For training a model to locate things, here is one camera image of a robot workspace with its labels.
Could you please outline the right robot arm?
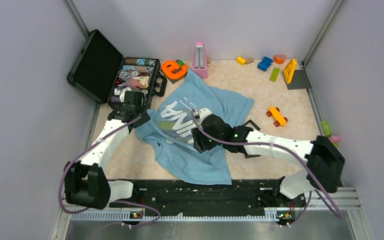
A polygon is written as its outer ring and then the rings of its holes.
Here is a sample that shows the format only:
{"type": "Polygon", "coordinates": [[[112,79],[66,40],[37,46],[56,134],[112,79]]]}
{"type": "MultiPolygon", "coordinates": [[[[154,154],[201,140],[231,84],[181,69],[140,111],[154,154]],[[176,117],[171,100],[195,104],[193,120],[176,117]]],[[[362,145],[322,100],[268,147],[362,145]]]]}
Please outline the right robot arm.
{"type": "Polygon", "coordinates": [[[221,147],[246,157],[268,156],[296,164],[301,171],[281,177],[273,200],[287,206],[294,198],[314,190],[335,193],[341,185],[345,158],[326,136],[295,140],[263,133],[246,125],[230,126],[213,113],[194,113],[193,146],[200,153],[221,147]]]}

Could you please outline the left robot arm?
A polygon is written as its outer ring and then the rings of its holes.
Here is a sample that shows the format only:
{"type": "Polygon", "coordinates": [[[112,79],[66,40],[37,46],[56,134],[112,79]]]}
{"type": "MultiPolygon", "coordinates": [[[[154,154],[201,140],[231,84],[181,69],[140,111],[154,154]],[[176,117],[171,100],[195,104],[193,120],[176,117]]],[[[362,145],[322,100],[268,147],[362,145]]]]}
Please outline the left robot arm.
{"type": "Polygon", "coordinates": [[[108,180],[105,168],[118,146],[134,128],[148,122],[145,95],[133,86],[118,90],[119,106],[108,115],[96,140],[77,158],[64,167],[59,185],[59,201],[102,210],[109,203],[122,200],[134,207],[140,202],[140,193],[126,180],[108,180]]]}

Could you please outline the black poker chip case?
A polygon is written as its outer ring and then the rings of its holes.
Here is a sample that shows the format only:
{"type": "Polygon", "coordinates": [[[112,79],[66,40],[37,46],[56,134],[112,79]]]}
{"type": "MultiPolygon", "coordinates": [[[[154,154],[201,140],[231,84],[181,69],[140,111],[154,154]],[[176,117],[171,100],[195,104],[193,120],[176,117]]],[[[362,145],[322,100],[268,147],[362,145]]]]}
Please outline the black poker chip case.
{"type": "Polygon", "coordinates": [[[121,105],[121,91],[130,88],[144,95],[148,109],[154,96],[163,97],[167,78],[157,58],[124,57],[97,29],[90,32],[67,74],[70,85],[98,104],[121,105]]]}

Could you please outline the orange letter e toy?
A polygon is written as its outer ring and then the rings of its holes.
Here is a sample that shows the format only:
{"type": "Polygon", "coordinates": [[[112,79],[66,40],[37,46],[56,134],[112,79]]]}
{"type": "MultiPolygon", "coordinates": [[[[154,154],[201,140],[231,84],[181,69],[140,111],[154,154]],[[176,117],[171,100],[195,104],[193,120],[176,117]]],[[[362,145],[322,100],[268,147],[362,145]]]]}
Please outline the orange letter e toy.
{"type": "Polygon", "coordinates": [[[188,73],[188,66],[184,63],[183,66],[179,66],[176,60],[167,60],[162,66],[161,70],[163,74],[170,80],[177,81],[184,78],[188,73]]]}

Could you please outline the pink metronome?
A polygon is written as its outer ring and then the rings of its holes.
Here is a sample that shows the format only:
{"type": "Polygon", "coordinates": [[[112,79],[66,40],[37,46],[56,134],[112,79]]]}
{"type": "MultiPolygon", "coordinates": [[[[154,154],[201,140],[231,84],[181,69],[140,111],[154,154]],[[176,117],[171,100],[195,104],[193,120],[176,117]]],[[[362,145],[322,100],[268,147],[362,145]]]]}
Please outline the pink metronome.
{"type": "Polygon", "coordinates": [[[209,76],[208,61],[204,44],[201,41],[195,43],[194,58],[191,69],[201,78],[207,79],[209,76]]]}

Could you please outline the yellow small toy brick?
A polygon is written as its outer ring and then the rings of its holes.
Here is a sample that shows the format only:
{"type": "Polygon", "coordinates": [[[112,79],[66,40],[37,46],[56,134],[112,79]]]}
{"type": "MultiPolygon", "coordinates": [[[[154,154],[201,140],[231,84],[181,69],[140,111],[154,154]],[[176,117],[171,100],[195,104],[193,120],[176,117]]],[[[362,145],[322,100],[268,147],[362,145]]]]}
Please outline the yellow small toy brick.
{"type": "Polygon", "coordinates": [[[238,56],[237,58],[236,58],[236,60],[235,60],[238,64],[240,64],[241,66],[243,66],[243,65],[245,65],[246,64],[246,62],[247,62],[247,60],[246,59],[244,59],[243,57],[241,57],[241,56],[238,56]]]}

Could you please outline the brown small block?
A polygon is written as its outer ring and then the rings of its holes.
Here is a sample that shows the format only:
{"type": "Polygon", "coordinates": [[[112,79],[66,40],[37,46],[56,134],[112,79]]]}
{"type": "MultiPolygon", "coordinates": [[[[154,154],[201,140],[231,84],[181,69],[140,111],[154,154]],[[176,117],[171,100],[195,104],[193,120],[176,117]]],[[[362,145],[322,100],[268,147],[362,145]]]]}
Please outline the brown small block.
{"type": "Polygon", "coordinates": [[[253,62],[254,62],[254,59],[253,59],[253,58],[247,58],[247,59],[245,60],[245,64],[246,64],[246,65],[251,64],[251,63],[253,63],[253,62]]]}

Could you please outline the blue toy brick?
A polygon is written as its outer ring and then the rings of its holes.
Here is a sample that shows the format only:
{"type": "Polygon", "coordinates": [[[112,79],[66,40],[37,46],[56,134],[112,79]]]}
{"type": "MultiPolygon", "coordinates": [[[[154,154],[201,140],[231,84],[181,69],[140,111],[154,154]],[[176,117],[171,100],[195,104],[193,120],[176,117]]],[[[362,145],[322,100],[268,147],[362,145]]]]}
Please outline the blue toy brick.
{"type": "Polygon", "coordinates": [[[263,72],[266,72],[269,67],[272,65],[273,60],[267,56],[264,56],[262,60],[258,63],[257,68],[263,72]]]}

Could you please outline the green toy brick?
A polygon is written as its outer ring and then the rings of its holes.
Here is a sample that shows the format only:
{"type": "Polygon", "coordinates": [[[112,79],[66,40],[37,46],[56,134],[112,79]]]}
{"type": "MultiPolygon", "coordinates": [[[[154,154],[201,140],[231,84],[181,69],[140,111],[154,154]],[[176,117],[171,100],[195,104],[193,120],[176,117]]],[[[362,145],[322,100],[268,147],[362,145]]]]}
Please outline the green toy brick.
{"type": "Polygon", "coordinates": [[[276,82],[277,77],[278,77],[278,75],[279,75],[279,72],[280,72],[280,69],[277,68],[277,67],[275,67],[275,68],[272,70],[272,73],[271,73],[271,75],[270,75],[269,80],[270,80],[271,82],[276,82]]]}

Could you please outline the yellow triangular toy block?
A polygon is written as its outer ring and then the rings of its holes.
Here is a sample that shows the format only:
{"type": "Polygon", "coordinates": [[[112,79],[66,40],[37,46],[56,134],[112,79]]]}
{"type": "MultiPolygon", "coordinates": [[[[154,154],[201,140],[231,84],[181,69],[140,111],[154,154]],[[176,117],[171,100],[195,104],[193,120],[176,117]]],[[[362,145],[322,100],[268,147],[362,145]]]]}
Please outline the yellow triangular toy block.
{"type": "Polygon", "coordinates": [[[295,58],[291,59],[285,68],[282,70],[282,74],[287,85],[291,84],[293,76],[297,67],[297,60],[295,58]]]}

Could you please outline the orange small cup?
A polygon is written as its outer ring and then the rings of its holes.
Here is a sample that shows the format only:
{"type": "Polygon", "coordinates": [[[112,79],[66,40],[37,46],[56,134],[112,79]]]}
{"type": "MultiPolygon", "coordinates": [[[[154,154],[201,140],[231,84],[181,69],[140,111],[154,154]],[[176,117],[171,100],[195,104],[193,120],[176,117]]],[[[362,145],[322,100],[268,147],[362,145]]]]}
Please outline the orange small cup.
{"type": "Polygon", "coordinates": [[[287,59],[287,56],[285,54],[275,54],[273,56],[273,61],[278,64],[278,65],[281,65],[283,64],[287,59]]]}

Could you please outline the grey building baseplate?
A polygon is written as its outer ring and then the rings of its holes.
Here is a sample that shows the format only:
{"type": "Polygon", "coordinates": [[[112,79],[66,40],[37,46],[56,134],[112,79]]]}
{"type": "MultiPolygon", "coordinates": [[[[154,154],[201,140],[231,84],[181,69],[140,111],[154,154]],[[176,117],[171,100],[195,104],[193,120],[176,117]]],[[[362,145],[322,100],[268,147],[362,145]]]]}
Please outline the grey building baseplate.
{"type": "Polygon", "coordinates": [[[288,90],[311,89],[312,84],[305,69],[295,70],[290,84],[286,85],[288,90]]]}

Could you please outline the green pink toy pieces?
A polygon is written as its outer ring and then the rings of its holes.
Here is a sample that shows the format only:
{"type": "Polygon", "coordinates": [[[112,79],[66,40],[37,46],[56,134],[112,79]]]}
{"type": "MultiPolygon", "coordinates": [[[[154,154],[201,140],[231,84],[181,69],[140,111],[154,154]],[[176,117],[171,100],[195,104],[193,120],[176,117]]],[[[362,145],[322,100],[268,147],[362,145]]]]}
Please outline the green pink toy pieces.
{"type": "Polygon", "coordinates": [[[321,127],[323,129],[324,135],[331,141],[331,143],[335,146],[338,147],[339,142],[341,141],[341,137],[338,135],[333,135],[330,129],[330,126],[327,121],[322,121],[321,122],[321,127]]]}

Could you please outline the upper black square frame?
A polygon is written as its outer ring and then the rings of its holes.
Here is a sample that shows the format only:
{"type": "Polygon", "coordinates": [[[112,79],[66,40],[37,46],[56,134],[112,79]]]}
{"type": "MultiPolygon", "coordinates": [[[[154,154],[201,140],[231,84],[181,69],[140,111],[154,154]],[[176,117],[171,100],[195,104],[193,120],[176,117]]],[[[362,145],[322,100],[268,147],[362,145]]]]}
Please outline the upper black square frame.
{"type": "Polygon", "coordinates": [[[257,131],[260,131],[261,130],[261,128],[253,121],[253,120],[251,120],[251,119],[249,119],[249,120],[247,120],[244,124],[243,124],[243,126],[245,126],[245,127],[252,127],[253,129],[255,129],[255,130],[257,130],[257,131]]]}

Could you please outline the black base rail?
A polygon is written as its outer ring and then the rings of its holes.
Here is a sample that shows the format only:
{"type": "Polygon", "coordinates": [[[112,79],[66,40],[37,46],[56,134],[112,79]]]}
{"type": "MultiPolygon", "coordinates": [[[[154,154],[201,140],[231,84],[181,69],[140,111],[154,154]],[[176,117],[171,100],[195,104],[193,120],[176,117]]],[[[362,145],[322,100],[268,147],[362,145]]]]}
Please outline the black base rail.
{"type": "Polygon", "coordinates": [[[198,185],[181,180],[134,180],[129,202],[150,206],[163,217],[263,216],[272,208],[305,206],[305,197],[293,200],[273,193],[276,179],[239,179],[231,185],[198,185]]]}

